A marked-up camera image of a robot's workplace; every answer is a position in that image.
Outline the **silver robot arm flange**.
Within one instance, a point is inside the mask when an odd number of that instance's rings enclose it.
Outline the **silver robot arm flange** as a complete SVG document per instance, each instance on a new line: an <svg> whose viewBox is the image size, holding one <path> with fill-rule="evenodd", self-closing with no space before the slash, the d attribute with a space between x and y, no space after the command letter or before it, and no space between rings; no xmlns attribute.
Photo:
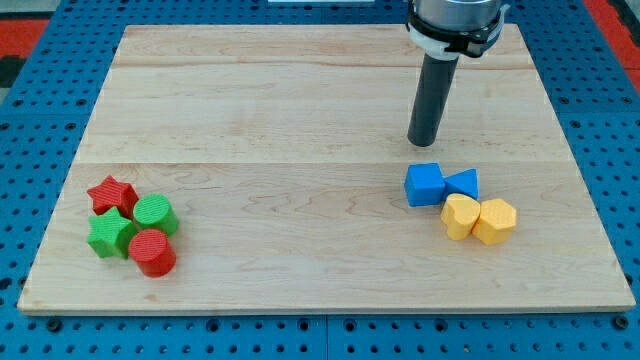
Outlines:
<svg viewBox="0 0 640 360"><path fill-rule="evenodd" d="M408 3L406 28L431 58L479 58L498 41L509 9L501 0L415 0Z"/></svg>

